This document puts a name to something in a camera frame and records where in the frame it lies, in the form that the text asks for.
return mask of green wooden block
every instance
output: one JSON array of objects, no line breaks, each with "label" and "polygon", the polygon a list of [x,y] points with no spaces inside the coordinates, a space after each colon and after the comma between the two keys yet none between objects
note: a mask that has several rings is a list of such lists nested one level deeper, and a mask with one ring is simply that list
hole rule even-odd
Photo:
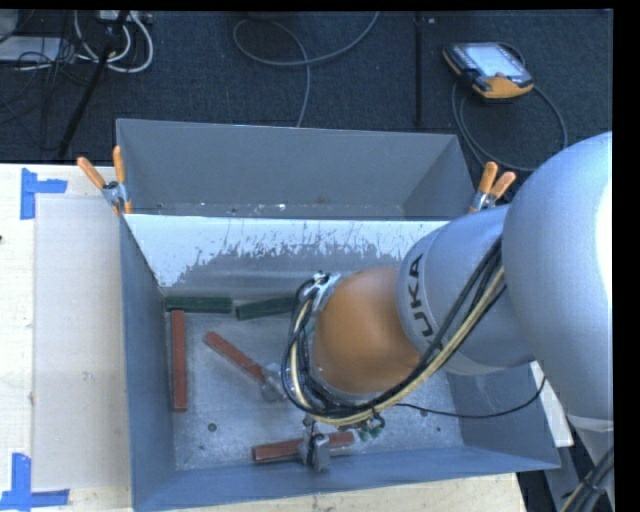
[{"label": "green wooden block", "polygon": [[294,297],[277,297],[260,302],[249,302],[236,307],[238,320],[249,320],[263,316],[290,313],[293,307]]},{"label": "green wooden block", "polygon": [[231,313],[232,301],[229,297],[165,297],[167,311],[182,309],[191,313]]}]

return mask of black cable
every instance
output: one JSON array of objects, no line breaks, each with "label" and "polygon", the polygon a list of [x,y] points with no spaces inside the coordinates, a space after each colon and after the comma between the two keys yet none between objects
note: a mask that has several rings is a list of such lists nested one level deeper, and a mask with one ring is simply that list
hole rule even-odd
[{"label": "black cable", "polygon": [[592,510],[599,495],[604,494],[604,489],[600,485],[613,468],[614,449],[612,446],[593,469],[589,471],[587,476],[582,479],[582,482],[565,502],[561,512],[588,512]]},{"label": "black cable", "polygon": [[[412,372],[409,374],[409,376],[406,377],[402,382],[400,382],[399,384],[393,386],[392,388],[390,388],[389,390],[383,392],[382,394],[378,395],[374,399],[369,400],[368,402],[363,403],[363,404],[348,404],[348,405],[345,405],[343,401],[340,401],[338,403],[332,403],[333,402],[332,400],[328,400],[328,398],[329,398],[328,395],[326,393],[323,393],[322,394],[323,396],[321,396],[321,399],[325,404],[327,402],[329,402],[329,406],[325,407],[325,409],[322,410],[322,411],[317,411],[317,410],[314,410],[313,408],[306,407],[306,406],[300,404],[300,402],[293,396],[293,393],[291,392],[291,389],[290,389],[291,381],[290,381],[290,378],[289,378],[289,373],[287,373],[287,372],[290,371],[290,369],[288,368],[288,360],[289,360],[289,357],[290,357],[290,354],[291,354],[291,350],[293,348],[293,344],[298,341],[298,338],[297,338],[296,334],[300,334],[300,333],[295,333],[294,332],[294,333],[291,333],[290,341],[289,341],[287,350],[285,351],[285,356],[284,356],[284,358],[282,360],[282,368],[281,368],[283,386],[285,388],[287,396],[291,399],[291,401],[294,403],[294,405],[296,405],[296,407],[298,407],[299,409],[301,409],[301,410],[303,410],[303,411],[305,411],[307,413],[310,413],[310,414],[322,414],[325,417],[330,417],[330,418],[340,418],[340,417],[345,417],[345,416],[351,416],[353,414],[357,414],[359,412],[364,412],[364,411],[367,411],[367,410],[375,411],[375,408],[378,405],[380,405],[381,403],[385,402],[386,400],[392,398],[396,393],[401,391],[408,384],[410,384],[412,381],[414,381],[416,378],[418,378],[422,374],[422,372],[427,368],[427,366],[431,362],[432,354],[435,352],[436,349],[441,348],[441,344],[442,344],[443,338],[445,337],[445,335],[449,331],[451,325],[453,324],[454,319],[458,316],[463,304],[468,299],[468,296],[469,296],[471,290],[473,289],[473,287],[476,285],[478,280],[480,280],[481,282],[484,281],[484,279],[482,279],[482,278],[486,273],[493,274],[495,272],[495,270],[499,267],[499,264],[500,264],[501,260],[500,260],[499,257],[496,258],[496,255],[500,254],[501,244],[502,244],[502,237],[498,237],[496,239],[496,241],[492,244],[490,249],[487,251],[487,253],[483,257],[483,259],[480,261],[480,263],[474,269],[474,272],[469,277],[467,283],[465,284],[464,288],[461,290],[456,302],[454,303],[453,307],[449,311],[447,317],[445,318],[445,321],[443,322],[440,330],[436,334],[436,337],[434,338],[434,341],[430,345],[429,349],[425,352],[425,354],[423,354],[423,356],[422,356],[420,362],[418,363],[418,365],[416,366],[416,368],[414,368],[414,370],[412,370]],[[489,303],[488,307],[485,309],[483,315],[486,314],[486,312],[489,310],[489,308],[491,306],[493,306],[493,304],[500,297],[500,295],[501,295],[501,293],[503,291],[504,291],[504,287],[497,293],[497,295],[495,297],[492,298],[492,300]],[[303,331],[304,330],[304,326],[306,325],[306,322],[308,321],[309,317],[310,317],[310,311],[307,311],[307,314],[305,315],[305,319],[303,319],[301,321],[298,331]]]},{"label": "black cable", "polygon": [[[517,54],[519,60],[522,62],[522,65],[524,66],[524,57],[522,56],[522,53],[515,48],[513,45],[509,44],[509,43],[505,43],[505,42],[500,42],[499,44],[503,45],[503,46],[507,46],[508,48],[510,48],[514,53]],[[478,161],[478,163],[484,167],[485,163],[487,160],[492,160],[494,162],[496,162],[499,165],[502,165],[503,167],[506,168],[510,168],[514,171],[521,171],[521,172],[533,172],[537,169],[537,167],[523,167],[523,166],[518,166],[518,165],[513,165],[509,162],[505,162],[503,160],[501,160],[500,158],[495,157],[494,155],[490,154],[487,150],[485,150],[480,143],[478,143],[478,141],[471,135],[467,124],[464,121],[463,118],[463,110],[464,110],[464,106],[466,104],[466,101],[468,100],[468,98],[470,98],[472,96],[472,93],[467,94],[466,96],[464,96],[462,98],[462,100],[460,101],[460,104],[458,105],[456,103],[456,90],[457,90],[457,86],[458,86],[458,81],[456,80],[456,82],[454,82],[452,91],[451,91],[451,106],[453,108],[453,116],[454,119],[456,121],[456,124],[458,125],[458,129],[460,130],[462,137],[464,138],[464,140],[467,142],[467,145],[469,146],[469,149],[471,150],[471,152],[473,153],[473,156],[475,157],[475,159]],[[563,135],[563,142],[562,142],[562,149],[565,149],[568,144],[569,144],[569,137],[568,137],[568,133],[567,133],[567,127],[565,124],[565,121],[562,117],[562,114],[560,113],[560,111],[558,110],[558,108],[555,106],[555,104],[553,103],[553,101],[551,100],[551,98],[549,98],[549,96],[547,96],[547,94],[545,94],[542,89],[540,89],[539,86],[535,85],[532,89],[534,92],[538,93],[542,99],[549,105],[549,107],[551,107],[552,112],[555,114],[556,118],[558,119],[558,122],[560,124],[560,128],[562,130],[562,135]]]},{"label": "black cable", "polygon": [[482,420],[482,419],[486,419],[486,418],[497,418],[499,416],[505,416],[507,414],[511,414],[513,412],[519,411],[521,409],[524,409],[525,407],[527,407],[528,405],[530,405],[531,403],[533,403],[542,393],[542,389],[544,388],[545,383],[547,382],[547,378],[543,377],[542,378],[542,382],[540,383],[540,386],[538,386],[538,389],[536,390],[535,394],[529,398],[529,400],[527,400],[526,402],[513,407],[511,409],[507,409],[506,411],[500,411],[500,412],[495,412],[495,413],[490,413],[490,414],[459,414],[456,412],[447,412],[447,411],[439,411],[437,409],[429,409],[427,407],[420,407],[419,405],[415,405],[415,404],[407,404],[407,403],[398,403],[395,406],[396,407],[408,407],[410,409],[416,409],[418,411],[420,411],[421,413],[424,413],[425,415],[427,414],[439,414],[440,416],[450,416],[453,418],[465,418],[465,419],[473,419],[473,420]]}]

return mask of yellow cable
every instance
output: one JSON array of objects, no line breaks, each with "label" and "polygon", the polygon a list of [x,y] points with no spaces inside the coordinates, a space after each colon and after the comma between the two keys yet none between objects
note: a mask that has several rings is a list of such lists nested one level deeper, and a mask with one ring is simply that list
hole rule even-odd
[{"label": "yellow cable", "polygon": [[[487,290],[482,295],[482,297],[480,297],[480,299],[478,300],[476,307],[471,310],[471,312],[469,313],[469,316],[465,319],[465,321],[460,325],[458,330],[451,337],[451,340],[449,341],[449,343],[447,343],[446,346],[433,358],[433,361],[431,361],[431,363],[423,370],[423,372],[420,375],[418,375],[414,380],[409,382],[404,388],[399,390],[395,395],[393,395],[392,397],[388,398],[384,402],[376,405],[375,407],[369,410],[362,411],[360,413],[356,413],[344,418],[327,418],[324,416],[318,416],[313,414],[310,414],[310,416],[314,420],[320,421],[327,425],[332,425],[335,427],[346,427],[349,425],[354,425],[356,423],[360,423],[362,421],[371,419],[374,417],[375,414],[383,411],[384,409],[387,409],[388,407],[391,407],[397,404],[400,400],[402,400],[405,396],[407,396],[414,389],[416,389],[420,384],[422,384],[425,380],[427,380],[431,375],[433,375],[436,371],[438,371],[449,360],[449,358],[453,355],[454,351],[462,344],[462,342],[465,340],[469,332],[471,332],[471,329],[475,326],[475,324],[480,320],[484,312],[487,310],[491,301],[493,300],[495,292],[498,290],[503,280],[504,280],[504,268],[500,267],[496,275],[493,277],[493,279],[489,283]],[[298,316],[296,329],[297,329],[297,326],[300,324],[300,319],[302,317],[303,317],[303,314],[301,312],[301,314]],[[298,398],[298,400],[300,400],[300,402],[302,402],[303,404],[305,404],[305,406],[308,407],[309,403],[307,402],[307,400],[305,399],[302,393],[300,382],[298,382],[296,344],[297,342],[293,344],[293,347],[291,350],[291,357],[289,360],[291,364],[291,374],[292,374],[291,377],[293,380],[293,387],[294,387],[294,392],[296,394],[296,397]]]}]

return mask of handheld device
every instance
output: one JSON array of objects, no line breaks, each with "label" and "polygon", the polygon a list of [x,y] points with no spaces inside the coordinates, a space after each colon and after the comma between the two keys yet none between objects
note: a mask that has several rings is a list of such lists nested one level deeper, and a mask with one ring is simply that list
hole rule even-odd
[{"label": "handheld device", "polygon": [[500,43],[453,43],[442,53],[455,73],[488,101],[510,100],[533,89],[524,65]]}]

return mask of blue tape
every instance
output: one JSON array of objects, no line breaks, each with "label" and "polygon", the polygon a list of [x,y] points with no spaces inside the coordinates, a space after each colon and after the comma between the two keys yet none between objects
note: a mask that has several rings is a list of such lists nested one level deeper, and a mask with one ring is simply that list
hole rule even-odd
[{"label": "blue tape", "polygon": [[50,492],[31,492],[31,458],[21,453],[12,455],[11,490],[0,496],[0,510],[30,512],[33,507],[66,505],[69,489]]},{"label": "blue tape", "polygon": [[35,172],[23,167],[20,219],[33,219],[36,216],[36,193],[64,194],[66,190],[65,180],[38,181],[38,175]]}]

